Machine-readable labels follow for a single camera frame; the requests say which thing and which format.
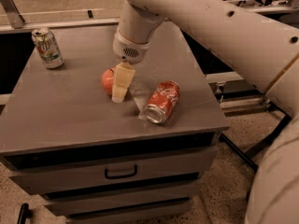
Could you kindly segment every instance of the cabinet top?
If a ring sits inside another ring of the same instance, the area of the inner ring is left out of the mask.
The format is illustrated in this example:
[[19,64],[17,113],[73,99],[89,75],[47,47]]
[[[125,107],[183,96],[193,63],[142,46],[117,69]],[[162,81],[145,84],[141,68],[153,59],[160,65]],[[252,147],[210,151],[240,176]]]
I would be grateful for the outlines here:
[[[164,22],[130,92],[114,104],[101,86],[105,70],[118,64],[112,50],[116,25],[52,30],[64,65],[49,70],[34,50],[0,117],[0,154],[21,154],[61,148],[103,145],[222,131],[228,128],[215,96],[183,34]],[[143,115],[156,86],[179,84],[180,97],[163,125]]]

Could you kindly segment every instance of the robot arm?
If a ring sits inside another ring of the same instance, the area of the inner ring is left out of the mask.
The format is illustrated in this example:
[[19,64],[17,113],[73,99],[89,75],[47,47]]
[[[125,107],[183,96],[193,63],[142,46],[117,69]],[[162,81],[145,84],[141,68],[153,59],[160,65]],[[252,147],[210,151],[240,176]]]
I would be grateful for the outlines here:
[[115,36],[119,59],[139,63],[170,19],[292,117],[268,149],[246,223],[299,223],[299,30],[221,0],[127,0]]
[[292,72],[299,64],[297,29],[221,0],[127,0],[114,42],[118,57],[130,63],[142,61],[164,17],[291,117],[299,112],[291,82],[299,78]]

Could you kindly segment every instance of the tile floor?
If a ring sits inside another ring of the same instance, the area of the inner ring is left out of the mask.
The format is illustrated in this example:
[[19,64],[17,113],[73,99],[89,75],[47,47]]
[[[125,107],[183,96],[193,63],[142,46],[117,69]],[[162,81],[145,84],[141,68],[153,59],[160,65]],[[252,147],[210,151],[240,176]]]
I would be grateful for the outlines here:
[[[123,0],[15,0],[21,13],[27,13],[28,21],[41,21],[40,11],[59,11],[62,5],[66,10],[77,12],[61,13],[57,20],[81,19],[86,17],[85,10],[94,8],[96,18],[118,17]],[[55,20],[50,14],[49,20]],[[6,23],[4,16],[0,21]],[[239,113],[230,120],[231,128],[225,133],[240,148],[246,150],[267,136],[281,120],[281,114],[275,112],[259,112],[255,114]],[[219,153],[209,171],[202,178],[202,187],[192,200],[192,210],[169,217],[157,217],[148,220],[131,222],[130,224],[239,224],[243,223],[246,212],[246,193],[252,183],[254,173],[224,143],[218,143]],[[254,160],[258,163],[263,153]],[[56,217],[43,207],[44,200],[29,196],[7,177],[9,170],[0,165],[0,223],[17,222],[20,206],[29,203],[33,217],[26,223],[30,224],[62,224],[64,217]]]

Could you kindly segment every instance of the gray drawer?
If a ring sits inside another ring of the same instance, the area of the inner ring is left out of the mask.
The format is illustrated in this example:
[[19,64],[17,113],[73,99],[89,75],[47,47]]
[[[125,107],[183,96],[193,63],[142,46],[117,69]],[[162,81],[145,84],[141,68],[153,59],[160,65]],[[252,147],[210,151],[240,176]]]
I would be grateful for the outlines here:
[[206,147],[214,144],[215,140],[218,140],[215,133],[194,133],[91,147],[6,155],[3,160],[7,168],[16,171],[61,166],[83,161],[106,161],[120,157],[169,152],[185,148]]
[[140,207],[126,208],[123,210],[108,211],[99,214],[74,217],[67,220],[67,224],[117,224],[132,220],[161,217],[177,213],[184,213],[191,209],[192,202],[187,200],[172,201],[142,205]]
[[68,216],[77,213],[87,213],[142,203],[174,200],[194,196],[198,193],[199,182],[199,179],[197,179],[134,189],[108,191],[77,198],[71,197],[63,201],[52,202],[52,204],[46,207],[56,216]]
[[170,175],[204,172],[217,154],[216,147],[199,147],[150,154],[135,160],[122,158],[111,164],[32,173],[19,172],[11,179],[29,194],[45,194],[131,182]]

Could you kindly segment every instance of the table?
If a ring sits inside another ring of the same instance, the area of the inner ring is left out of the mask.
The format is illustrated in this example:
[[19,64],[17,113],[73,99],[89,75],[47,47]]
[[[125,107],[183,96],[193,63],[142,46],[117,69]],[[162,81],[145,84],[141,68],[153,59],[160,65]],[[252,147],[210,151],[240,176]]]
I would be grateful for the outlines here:
[[[68,223],[120,223],[189,210],[228,121],[181,31],[154,34],[121,104],[100,85],[118,64],[117,24],[53,29],[65,64],[46,69],[36,51],[0,117],[1,162],[11,180]],[[144,106],[174,80],[180,98],[163,125]]]

